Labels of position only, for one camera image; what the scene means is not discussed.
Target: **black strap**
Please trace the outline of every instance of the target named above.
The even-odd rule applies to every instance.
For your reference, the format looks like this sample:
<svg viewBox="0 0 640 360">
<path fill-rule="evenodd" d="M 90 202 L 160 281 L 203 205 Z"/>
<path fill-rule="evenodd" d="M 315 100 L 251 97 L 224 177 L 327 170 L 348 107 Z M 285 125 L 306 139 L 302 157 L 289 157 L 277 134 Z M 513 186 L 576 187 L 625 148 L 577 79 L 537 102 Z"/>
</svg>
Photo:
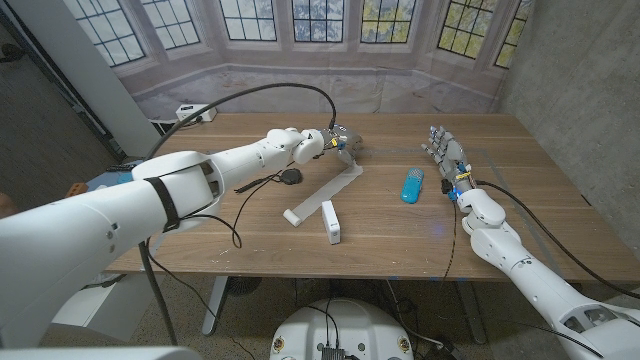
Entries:
<svg viewBox="0 0 640 360">
<path fill-rule="evenodd" d="M 145 180 L 148 181 L 156 190 L 156 193 L 158 193 L 158 197 L 164 207 L 164 212 L 167 214 L 167 223 L 164 224 L 163 232 L 177 229 L 180 226 L 180 218 L 178 217 L 178 210 L 176 209 L 176 204 L 173 203 L 173 199 L 171 199 L 169 190 L 167 190 L 167 187 L 158 177 L 146 178 Z"/>
</svg>

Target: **table leg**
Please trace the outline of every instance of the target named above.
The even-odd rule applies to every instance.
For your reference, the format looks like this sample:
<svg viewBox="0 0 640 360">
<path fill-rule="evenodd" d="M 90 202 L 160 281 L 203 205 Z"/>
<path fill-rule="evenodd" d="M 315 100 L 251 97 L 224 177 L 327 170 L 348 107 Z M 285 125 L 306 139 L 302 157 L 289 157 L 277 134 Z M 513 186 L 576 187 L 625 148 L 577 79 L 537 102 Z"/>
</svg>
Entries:
<svg viewBox="0 0 640 360">
<path fill-rule="evenodd" d="M 467 316 L 471 338 L 476 344 L 485 344 L 487 342 L 487 334 L 484 331 L 482 318 L 480 318 L 480 309 L 478 308 L 478 300 L 473 290 L 473 284 L 469 281 L 456 281 L 456 287 Z"/>
<path fill-rule="evenodd" d="M 228 279 L 228 276 L 216 276 L 216 280 L 213 283 L 213 290 L 211 290 L 211 296 L 209 297 L 209 308 L 216 314 L 216 317 L 220 315 L 220 310 L 222 309 Z M 202 333 L 206 336 L 212 335 L 216 329 L 216 324 L 217 318 L 214 318 L 209 310 L 205 310 Z"/>
</svg>

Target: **window pane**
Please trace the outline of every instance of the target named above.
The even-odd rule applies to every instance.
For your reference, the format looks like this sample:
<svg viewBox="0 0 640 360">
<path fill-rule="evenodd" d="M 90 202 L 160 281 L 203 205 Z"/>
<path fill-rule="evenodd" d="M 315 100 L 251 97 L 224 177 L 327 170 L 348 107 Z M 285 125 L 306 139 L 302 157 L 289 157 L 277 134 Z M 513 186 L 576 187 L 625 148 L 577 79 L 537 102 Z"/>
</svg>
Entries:
<svg viewBox="0 0 640 360">
<path fill-rule="evenodd" d="M 100 38 L 98 38 L 98 35 L 96 35 L 96 32 L 93 31 L 93 27 L 91 27 L 91 24 L 89 24 L 89 20 L 87 19 L 78 20 L 78 24 L 80 24 L 80 26 L 82 27 L 82 30 L 84 30 L 87 36 L 89 36 L 89 39 L 91 40 L 92 43 L 97 44 L 100 42 Z"/>
<path fill-rule="evenodd" d="M 378 21 L 379 14 L 380 14 L 380 0 L 365 0 L 364 11 L 362 13 L 362 20 Z"/>
<path fill-rule="evenodd" d="M 182 35 L 182 30 L 180 29 L 180 25 L 171 25 L 167 26 L 167 30 L 169 30 L 169 34 L 171 34 L 171 38 L 176 46 L 182 46 L 187 44 L 187 40 Z"/>
<path fill-rule="evenodd" d="M 91 0 L 78 0 L 78 3 L 84 10 L 86 16 L 91 16 L 97 14 L 97 9 L 91 3 Z"/>
<path fill-rule="evenodd" d="M 196 34 L 196 29 L 193 28 L 191 21 L 180 24 L 180 29 L 182 29 L 185 39 L 187 39 L 187 44 L 193 44 L 199 41 L 198 34 Z"/>
<path fill-rule="evenodd" d="M 462 13 L 462 18 L 460 19 L 460 25 L 458 29 L 471 32 L 473 29 L 473 23 L 476 21 L 476 16 L 478 15 L 478 10 L 473 8 L 466 8 Z"/>
<path fill-rule="evenodd" d="M 391 42 L 392 31 L 393 21 L 378 23 L 378 39 L 376 42 Z"/>
<path fill-rule="evenodd" d="M 376 42 L 376 29 L 378 23 L 376 21 L 366 21 L 362 23 L 362 42 Z"/>
<path fill-rule="evenodd" d="M 293 0 L 293 18 L 294 19 L 309 18 L 308 0 Z"/>
<path fill-rule="evenodd" d="M 127 21 L 127 18 L 124 17 L 122 10 L 108 13 L 107 18 L 109 19 L 113 30 L 116 31 L 116 35 L 118 37 L 121 38 L 133 34 L 133 30 L 131 30 L 129 22 Z"/>
<path fill-rule="evenodd" d="M 109 55 L 107 48 L 105 48 L 104 45 L 96 45 L 96 49 L 98 49 L 98 51 L 100 52 L 100 55 L 102 55 L 102 57 L 104 58 L 104 60 L 107 62 L 109 66 L 115 65 L 113 63 L 113 60 L 111 60 L 111 56 Z"/>
<path fill-rule="evenodd" d="M 156 33 L 158 34 L 160 41 L 162 41 L 162 46 L 164 46 L 165 49 L 171 49 L 172 47 L 175 47 L 173 39 L 171 39 L 169 31 L 167 31 L 166 27 L 156 29 Z"/>
<path fill-rule="evenodd" d="M 220 0 L 220 4 L 229 40 L 277 40 L 271 0 Z"/>
<path fill-rule="evenodd" d="M 480 11 L 478 13 L 478 17 L 476 18 L 476 24 L 473 26 L 473 33 L 485 36 L 487 34 L 487 30 L 489 29 L 489 25 L 491 24 L 492 13 L 488 11 Z"/>
<path fill-rule="evenodd" d="M 469 33 L 463 31 L 456 31 L 456 38 L 453 40 L 453 46 L 451 50 L 458 54 L 464 54 L 469 43 Z"/>
<path fill-rule="evenodd" d="M 255 0 L 258 17 L 262 19 L 273 19 L 273 9 L 271 8 L 271 0 Z"/>
<path fill-rule="evenodd" d="M 467 50 L 464 54 L 475 59 L 480 52 L 482 40 L 484 40 L 482 36 L 471 35 L 471 38 L 469 39 L 469 45 L 467 45 Z"/>
<path fill-rule="evenodd" d="M 327 19 L 342 20 L 342 12 L 344 8 L 343 0 L 328 0 L 327 6 Z"/>
<path fill-rule="evenodd" d="M 406 43 L 415 0 L 366 0 L 361 42 Z"/>
<path fill-rule="evenodd" d="M 327 23 L 325 21 L 311 21 L 311 41 L 326 41 Z"/>
<path fill-rule="evenodd" d="M 162 18 L 160 17 L 160 13 L 158 12 L 158 9 L 155 5 L 145 5 L 144 9 L 146 10 L 147 15 L 149 15 L 149 19 L 151 20 L 151 23 L 154 27 L 160 27 L 164 25 L 164 22 L 162 22 Z"/>
<path fill-rule="evenodd" d="M 171 7 L 179 22 L 190 21 L 189 10 L 187 10 L 187 4 L 184 0 L 171 0 Z"/>
<path fill-rule="evenodd" d="M 414 4 L 415 0 L 400 0 L 398 2 L 398 13 L 396 14 L 396 20 L 411 21 Z"/>
<path fill-rule="evenodd" d="M 296 41 L 311 41 L 311 23 L 309 20 L 295 20 L 293 26 Z"/>
<path fill-rule="evenodd" d="M 114 63 L 122 64 L 129 61 L 127 54 L 124 52 L 124 48 L 120 45 L 120 41 L 109 41 L 105 43 L 104 46 L 109 51 L 109 54 L 111 54 Z"/>
<path fill-rule="evenodd" d="M 449 12 L 447 13 L 447 20 L 444 22 L 445 25 L 451 27 L 457 27 L 460 23 L 460 18 L 462 17 L 462 11 L 464 7 L 462 5 L 458 5 L 455 3 L 451 3 L 449 7 Z"/>
<path fill-rule="evenodd" d="M 260 30 L 258 29 L 258 20 L 242 19 L 244 27 L 244 35 L 247 40 L 260 40 Z"/>
<path fill-rule="evenodd" d="M 453 0 L 438 48 L 475 59 L 480 53 L 497 0 Z"/>
<path fill-rule="evenodd" d="M 100 3 L 100 7 L 102 8 L 102 11 L 111 11 L 111 10 L 120 9 L 118 0 L 99 0 L 99 3 Z"/>
<path fill-rule="evenodd" d="M 135 36 L 127 36 L 120 39 L 120 42 L 122 43 L 124 50 L 129 54 L 129 58 L 131 58 L 131 60 L 139 59 L 144 56 Z"/>
<path fill-rule="evenodd" d="M 409 23 L 408 22 L 396 22 L 393 28 L 393 42 L 407 42 L 409 38 Z"/>
<path fill-rule="evenodd" d="M 164 21 L 165 25 L 171 25 L 178 22 L 168 1 L 158 1 L 155 4 L 158 7 L 158 11 L 160 11 L 160 16 L 162 17 L 162 21 Z"/>
<path fill-rule="evenodd" d="M 452 28 L 446 27 L 442 29 L 442 36 L 440 36 L 440 44 L 438 47 L 445 50 L 451 50 L 453 45 L 453 38 L 456 36 L 456 31 Z"/>
<path fill-rule="evenodd" d="M 515 46 L 511 46 L 509 44 L 502 45 L 502 49 L 500 50 L 500 55 L 498 55 L 496 64 L 502 67 L 509 68 L 509 66 L 511 65 L 511 57 L 513 56 L 513 53 L 515 51 Z"/>
<path fill-rule="evenodd" d="M 522 29 L 524 28 L 524 24 L 524 21 L 514 19 L 513 23 L 511 23 L 511 28 L 509 29 L 509 34 L 507 34 L 507 40 L 505 42 L 517 45 Z"/>
<path fill-rule="evenodd" d="M 200 42 L 185 0 L 144 1 L 144 9 L 165 49 Z"/>
<path fill-rule="evenodd" d="M 253 6 L 253 0 L 238 0 L 240 6 L 240 17 L 243 18 L 255 18 L 256 8 Z"/>
<path fill-rule="evenodd" d="M 113 30 L 111 30 L 111 25 L 109 25 L 106 16 L 99 15 L 91 17 L 89 18 L 89 21 L 91 22 L 91 25 L 93 25 L 93 28 L 96 29 L 98 37 L 100 37 L 100 40 L 102 42 L 107 42 L 116 38 L 116 34 L 114 34 Z"/>
<path fill-rule="evenodd" d="M 240 17 L 236 0 L 220 0 L 220 4 L 225 17 Z"/>
<path fill-rule="evenodd" d="M 229 39 L 244 40 L 244 31 L 242 30 L 242 22 L 240 19 L 227 19 L 227 30 L 229 31 Z"/>
<path fill-rule="evenodd" d="M 327 23 L 327 41 L 342 42 L 342 21 Z"/>
<path fill-rule="evenodd" d="M 310 4 L 311 4 L 311 19 L 320 20 L 320 19 L 327 18 L 326 0 L 310 0 Z"/>
<path fill-rule="evenodd" d="M 380 20 L 393 21 L 396 18 L 397 0 L 382 0 Z"/>
<path fill-rule="evenodd" d="M 260 26 L 260 34 L 262 40 L 275 40 L 276 39 L 276 27 L 273 20 L 258 20 Z"/>
</svg>

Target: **concrete wall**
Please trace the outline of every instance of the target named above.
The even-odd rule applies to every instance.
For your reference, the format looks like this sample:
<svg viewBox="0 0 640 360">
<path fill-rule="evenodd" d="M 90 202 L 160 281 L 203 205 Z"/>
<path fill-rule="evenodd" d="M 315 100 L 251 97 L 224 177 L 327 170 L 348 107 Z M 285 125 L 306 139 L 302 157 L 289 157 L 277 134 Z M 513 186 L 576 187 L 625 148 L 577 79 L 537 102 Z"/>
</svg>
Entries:
<svg viewBox="0 0 640 360">
<path fill-rule="evenodd" d="M 640 259 L 639 76 L 640 2 L 536 0 L 498 111 L 520 119 Z"/>
</svg>

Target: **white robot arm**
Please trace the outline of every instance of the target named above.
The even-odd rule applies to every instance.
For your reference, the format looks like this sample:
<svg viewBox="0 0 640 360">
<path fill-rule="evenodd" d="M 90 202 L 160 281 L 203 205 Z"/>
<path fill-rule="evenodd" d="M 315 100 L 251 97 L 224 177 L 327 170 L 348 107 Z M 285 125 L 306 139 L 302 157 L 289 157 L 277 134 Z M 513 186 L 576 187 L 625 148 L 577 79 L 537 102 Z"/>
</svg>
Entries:
<svg viewBox="0 0 640 360">
<path fill-rule="evenodd" d="M 200 225 L 207 219 L 184 218 L 217 214 L 228 189 L 260 171 L 352 140 L 340 135 L 274 129 L 213 155 L 172 153 L 138 165 L 132 182 L 0 220 L 0 347 L 36 346 L 60 307 L 120 255 L 158 231 Z"/>
<path fill-rule="evenodd" d="M 631 359 L 640 352 L 640 311 L 589 299 L 538 261 L 505 220 L 504 209 L 470 176 L 471 166 L 453 135 L 431 128 L 431 147 L 422 145 L 451 182 L 449 193 L 462 212 L 464 230 L 473 251 L 498 268 L 518 287 L 555 331 L 579 341 L 558 337 L 574 360 Z"/>
</svg>

